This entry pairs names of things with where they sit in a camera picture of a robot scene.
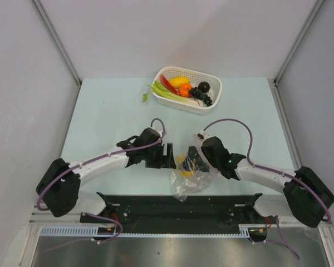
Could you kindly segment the clear zip top bag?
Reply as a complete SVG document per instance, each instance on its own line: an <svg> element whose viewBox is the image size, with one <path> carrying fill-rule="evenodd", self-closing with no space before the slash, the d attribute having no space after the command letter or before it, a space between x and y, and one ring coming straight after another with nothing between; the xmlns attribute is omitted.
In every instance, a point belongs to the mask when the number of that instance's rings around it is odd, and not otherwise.
<svg viewBox="0 0 334 267"><path fill-rule="evenodd" d="M170 173L171 194L175 199L183 202L188 196L204 191L217 178L217 172L209 167L209 172L196 171L193 177L186 179L182 177L178 170L177 158L176 169L173 169Z"/></svg>

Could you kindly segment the yellow fake bell pepper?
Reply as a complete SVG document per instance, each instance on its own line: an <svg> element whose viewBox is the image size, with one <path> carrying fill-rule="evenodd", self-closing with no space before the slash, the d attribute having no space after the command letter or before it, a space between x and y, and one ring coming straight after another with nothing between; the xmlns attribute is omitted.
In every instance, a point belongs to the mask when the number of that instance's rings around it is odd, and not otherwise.
<svg viewBox="0 0 334 267"><path fill-rule="evenodd" d="M177 158L178 170L182 177L188 179L195 175L195 161L187 154L182 154Z"/></svg>

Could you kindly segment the fake green lettuce leaf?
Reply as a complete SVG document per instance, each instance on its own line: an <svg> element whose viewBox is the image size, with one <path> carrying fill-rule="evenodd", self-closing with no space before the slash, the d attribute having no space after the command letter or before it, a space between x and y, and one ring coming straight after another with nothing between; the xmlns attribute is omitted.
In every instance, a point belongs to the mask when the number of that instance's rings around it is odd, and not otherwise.
<svg viewBox="0 0 334 267"><path fill-rule="evenodd" d="M147 85L150 88L150 91L143 94L143 102L146 102L148 100L149 94L155 93L156 95L167 98L168 100L174 100L182 103L187 103L191 105L197 105L201 107L201 104L199 101L194 100L192 98L182 97L179 95L176 95L172 92L170 92L168 89L166 89L159 81L154 81L152 85Z"/></svg>

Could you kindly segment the fake black grape bunch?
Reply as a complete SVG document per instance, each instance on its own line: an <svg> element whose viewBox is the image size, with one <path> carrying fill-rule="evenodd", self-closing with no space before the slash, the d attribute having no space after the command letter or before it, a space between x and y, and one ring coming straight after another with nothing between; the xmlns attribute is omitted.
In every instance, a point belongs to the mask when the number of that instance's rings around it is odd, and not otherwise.
<svg viewBox="0 0 334 267"><path fill-rule="evenodd" d="M203 104L207 107L209 107L213 104L212 99L206 93L203 93L197 87L192 88L189 91L189 94L193 99L202 101Z"/></svg>

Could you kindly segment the orange fake orange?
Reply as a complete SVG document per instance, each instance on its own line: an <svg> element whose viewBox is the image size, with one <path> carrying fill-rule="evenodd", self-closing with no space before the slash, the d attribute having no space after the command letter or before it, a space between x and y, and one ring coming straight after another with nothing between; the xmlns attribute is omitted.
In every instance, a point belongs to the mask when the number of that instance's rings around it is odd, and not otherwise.
<svg viewBox="0 0 334 267"><path fill-rule="evenodd" d="M192 85L189 83L184 83L182 84L178 90L179 90L179 95L181 97L190 97L190 90L192 89Z"/></svg>

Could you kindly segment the fake watermelon slice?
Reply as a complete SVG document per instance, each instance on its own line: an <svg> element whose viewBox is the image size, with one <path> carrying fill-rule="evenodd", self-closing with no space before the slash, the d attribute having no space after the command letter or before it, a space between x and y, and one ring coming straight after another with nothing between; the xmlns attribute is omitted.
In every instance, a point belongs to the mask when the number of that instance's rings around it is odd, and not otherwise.
<svg viewBox="0 0 334 267"><path fill-rule="evenodd" d="M160 74L159 81L168 91L175 95L179 95L179 91L170 84L163 74Z"/></svg>

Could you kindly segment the dark purple fake plum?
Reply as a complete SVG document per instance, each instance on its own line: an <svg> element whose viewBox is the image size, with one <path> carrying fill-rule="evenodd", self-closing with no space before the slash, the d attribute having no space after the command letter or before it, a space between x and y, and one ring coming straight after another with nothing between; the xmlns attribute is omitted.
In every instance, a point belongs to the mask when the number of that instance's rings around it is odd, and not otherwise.
<svg viewBox="0 0 334 267"><path fill-rule="evenodd" d="M200 90L202 93L208 93L210 90L210 84L203 81L200 84L198 84L198 90Z"/></svg>

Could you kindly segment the yellow fake lemon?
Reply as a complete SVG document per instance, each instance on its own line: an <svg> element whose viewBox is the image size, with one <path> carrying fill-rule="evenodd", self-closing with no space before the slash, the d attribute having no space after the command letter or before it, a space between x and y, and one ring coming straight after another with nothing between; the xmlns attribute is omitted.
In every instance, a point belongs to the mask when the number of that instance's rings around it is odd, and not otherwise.
<svg viewBox="0 0 334 267"><path fill-rule="evenodd" d="M185 76L178 76L168 80L168 82L174 87L179 88L181 85L185 83L190 83L189 79Z"/></svg>

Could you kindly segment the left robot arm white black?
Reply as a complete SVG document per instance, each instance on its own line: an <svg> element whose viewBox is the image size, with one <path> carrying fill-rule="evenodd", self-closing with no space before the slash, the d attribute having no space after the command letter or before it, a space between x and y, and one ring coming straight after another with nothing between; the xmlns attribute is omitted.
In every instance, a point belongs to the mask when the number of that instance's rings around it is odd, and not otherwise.
<svg viewBox="0 0 334 267"><path fill-rule="evenodd" d="M163 136L163 132L148 127L139 136L120 141L107 153L92 159L77 162L56 159L36 187L37 209L49 211L54 217L77 211L90 213L102 223L108 221L112 209L102 194L84 192L81 187L109 172L141 162L147 168L175 169L173 145L164 145Z"/></svg>

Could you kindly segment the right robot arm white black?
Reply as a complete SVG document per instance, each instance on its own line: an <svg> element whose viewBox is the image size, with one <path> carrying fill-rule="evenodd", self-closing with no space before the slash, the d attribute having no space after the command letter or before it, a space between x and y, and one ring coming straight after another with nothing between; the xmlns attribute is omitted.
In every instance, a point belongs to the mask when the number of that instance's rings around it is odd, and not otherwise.
<svg viewBox="0 0 334 267"><path fill-rule="evenodd" d="M275 169L252 162L249 155L230 153L216 136L194 134L197 166L237 181L252 182L282 194L291 214L303 225L316 228L322 221L330 221L329 208L334 194L309 167L298 170Z"/></svg>

